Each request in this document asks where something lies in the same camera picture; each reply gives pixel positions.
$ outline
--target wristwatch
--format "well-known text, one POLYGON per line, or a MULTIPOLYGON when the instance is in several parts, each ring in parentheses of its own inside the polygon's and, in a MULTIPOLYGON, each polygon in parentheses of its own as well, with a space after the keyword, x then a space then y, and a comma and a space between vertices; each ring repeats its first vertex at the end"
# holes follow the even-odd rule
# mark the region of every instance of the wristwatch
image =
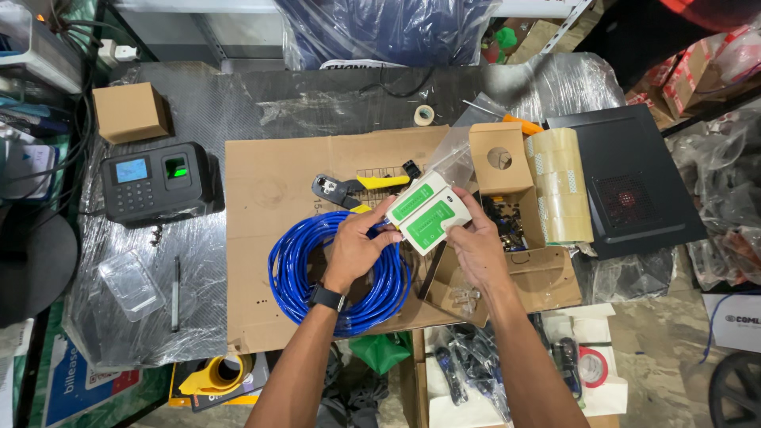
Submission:
POLYGON ((341 312, 341 309, 343 309, 344 302, 346 300, 345 295, 326 289, 325 285, 323 285, 321 281, 313 281, 311 283, 311 287, 312 295, 309 297, 309 302, 307 303, 310 308, 319 303, 321 305, 327 306, 328 308, 336 309, 338 312, 341 312))

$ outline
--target green label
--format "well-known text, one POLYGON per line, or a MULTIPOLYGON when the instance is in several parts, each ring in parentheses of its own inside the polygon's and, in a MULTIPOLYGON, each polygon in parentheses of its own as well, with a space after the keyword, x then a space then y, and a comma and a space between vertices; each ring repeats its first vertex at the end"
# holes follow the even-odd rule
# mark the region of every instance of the green label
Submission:
POLYGON ((409 237, 415 240, 420 245, 420 248, 425 250, 444 234, 441 222, 452 217, 454 217, 452 208, 443 200, 440 200, 433 205, 433 208, 412 222, 407 228, 407 232, 409 237))
POLYGON ((391 213, 397 220, 402 221, 431 196, 433 196, 433 189, 431 186, 423 184, 418 190, 415 190, 415 193, 404 199, 404 202, 397 208, 394 208, 391 213))

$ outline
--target hand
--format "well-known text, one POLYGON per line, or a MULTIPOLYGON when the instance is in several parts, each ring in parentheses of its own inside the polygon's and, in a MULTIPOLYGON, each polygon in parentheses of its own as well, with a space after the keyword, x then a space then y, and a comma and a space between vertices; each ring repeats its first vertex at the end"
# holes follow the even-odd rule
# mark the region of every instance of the hand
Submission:
POLYGON ((388 244, 402 241, 402 234, 393 225, 381 228, 384 232, 373 239, 367 236, 368 230, 381 222, 395 199, 396 196, 389 196, 372 210, 350 215, 341 222, 323 276, 326 289, 346 295, 352 282, 373 267, 388 244))
POLYGON ((482 292, 490 286, 510 283, 505 250, 497 235, 497 225, 486 216, 481 206, 467 190, 452 187, 473 217, 468 228, 452 226, 447 241, 454 246, 465 279, 482 292))

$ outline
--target keypad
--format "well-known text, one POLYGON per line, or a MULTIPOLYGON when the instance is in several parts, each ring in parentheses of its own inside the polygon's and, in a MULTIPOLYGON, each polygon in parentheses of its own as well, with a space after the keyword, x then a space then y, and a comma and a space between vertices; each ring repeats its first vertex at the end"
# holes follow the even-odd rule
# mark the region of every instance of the keypad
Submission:
POLYGON ((119 207, 119 212, 140 211, 145 209, 146 206, 153 206, 153 201, 150 201, 153 199, 153 195, 150 194, 152 192, 153 189, 151 189, 150 181, 132 182, 116 187, 116 198, 118 199, 116 205, 119 207), (149 202, 147 204, 143 201, 143 192, 148 193, 146 197, 149 199, 149 202))

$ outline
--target orange object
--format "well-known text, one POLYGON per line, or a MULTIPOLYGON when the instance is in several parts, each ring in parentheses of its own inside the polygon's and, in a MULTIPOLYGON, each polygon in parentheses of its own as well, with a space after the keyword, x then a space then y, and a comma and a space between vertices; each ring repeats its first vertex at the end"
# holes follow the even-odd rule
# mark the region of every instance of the orange object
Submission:
POLYGON ((536 133, 541 133, 544 130, 543 127, 535 123, 531 123, 528 120, 519 119, 515 116, 511 116, 510 114, 505 114, 505 117, 502 119, 502 122, 520 122, 521 132, 528 136, 532 136, 533 134, 536 134, 536 133))

